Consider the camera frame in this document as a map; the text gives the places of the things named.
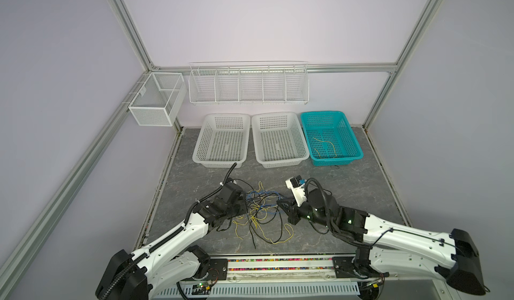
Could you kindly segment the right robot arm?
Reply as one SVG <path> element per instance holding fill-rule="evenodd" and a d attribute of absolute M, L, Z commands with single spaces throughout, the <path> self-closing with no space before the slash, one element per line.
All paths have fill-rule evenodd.
<path fill-rule="evenodd" d="M 278 201 L 290 224 L 300 220 L 322 225 L 327 233 L 356 248 L 347 272 L 357 278 L 390 274 L 425 276 L 444 281 L 462 293 L 489 292 L 479 250 L 461 229 L 450 233 L 419 230 L 396 224 L 362 210 L 338 205 L 331 195 L 313 190 L 303 197 Z"/>

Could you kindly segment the teal plastic basket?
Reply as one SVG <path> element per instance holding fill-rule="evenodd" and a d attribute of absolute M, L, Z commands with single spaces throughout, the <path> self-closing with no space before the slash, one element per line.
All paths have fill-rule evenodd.
<path fill-rule="evenodd" d="M 343 112 L 304 112 L 301 123 L 314 166 L 346 166 L 364 157 Z"/>

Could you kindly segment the middle white plastic basket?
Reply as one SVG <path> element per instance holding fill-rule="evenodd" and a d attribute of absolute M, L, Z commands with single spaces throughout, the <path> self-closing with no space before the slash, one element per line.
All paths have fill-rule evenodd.
<path fill-rule="evenodd" d="M 265 168 L 297 166 L 309 148 L 294 112 L 273 112 L 251 118 L 256 160 Z"/>

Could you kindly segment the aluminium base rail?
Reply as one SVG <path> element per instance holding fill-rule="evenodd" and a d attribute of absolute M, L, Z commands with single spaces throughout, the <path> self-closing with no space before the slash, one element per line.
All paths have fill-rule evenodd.
<path fill-rule="evenodd" d="M 116 254 L 96 290 L 98 299 L 379 299 L 386 286 L 427 282 L 444 299 L 447 284 L 428 272 L 428 262 L 390 250 L 402 264 L 386 273 L 358 273 L 350 254 L 210 257 L 191 248 L 165 261 L 163 253 Z"/>

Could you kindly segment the white mesh wall box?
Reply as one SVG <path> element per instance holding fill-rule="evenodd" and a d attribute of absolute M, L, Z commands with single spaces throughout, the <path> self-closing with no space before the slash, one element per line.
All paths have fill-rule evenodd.
<path fill-rule="evenodd" d="M 172 127 L 186 97 L 181 73 L 151 72 L 129 104 L 139 126 Z"/>

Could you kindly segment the left white plastic basket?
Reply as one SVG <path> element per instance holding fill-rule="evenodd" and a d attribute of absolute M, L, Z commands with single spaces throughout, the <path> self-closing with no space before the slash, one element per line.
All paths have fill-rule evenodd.
<path fill-rule="evenodd" d="M 192 160 L 208 168 L 240 168 L 247 158 L 250 122 L 245 114 L 207 115 Z"/>

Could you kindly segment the white plastic basket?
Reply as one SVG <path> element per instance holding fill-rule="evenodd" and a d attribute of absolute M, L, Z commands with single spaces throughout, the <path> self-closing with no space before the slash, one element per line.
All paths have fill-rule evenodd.
<path fill-rule="evenodd" d="M 297 166 L 309 148 L 294 112 L 273 112 L 251 118 L 256 160 L 265 168 Z"/>
<path fill-rule="evenodd" d="M 208 168 L 240 168 L 247 158 L 250 122 L 245 114 L 207 115 L 192 160 Z"/>

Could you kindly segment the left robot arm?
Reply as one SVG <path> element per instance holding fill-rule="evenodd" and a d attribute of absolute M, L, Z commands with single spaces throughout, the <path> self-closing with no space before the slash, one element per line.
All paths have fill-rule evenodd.
<path fill-rule="evenodd" d="M 210 256 L 196 241 L 246 212 L 246 193 L 230 176 L 227 173 L 217 189 L 195 201 L 173 229 L 131 253 L 120 250 L 113 255 L 96 298 L 152 299 L 184 279 L 206 276 Z"/>

